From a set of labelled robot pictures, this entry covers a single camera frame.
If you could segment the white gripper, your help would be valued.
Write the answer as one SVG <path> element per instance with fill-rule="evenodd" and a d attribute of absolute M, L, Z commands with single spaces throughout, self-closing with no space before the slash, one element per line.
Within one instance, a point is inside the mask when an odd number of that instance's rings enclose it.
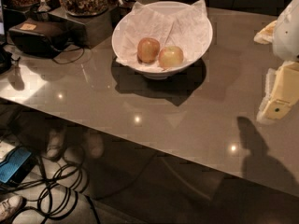
<path fill-rule="evenodd" d="M 265 78 L 265 97 L 257 114 L 261 124 L 283 119 L 299 101 L 299 0 L 291 0 L 277 21 L 272 21 L 253 38 L 259 44 L 271 44 L 284 62 L 278 70 L 270 68 Z"/>

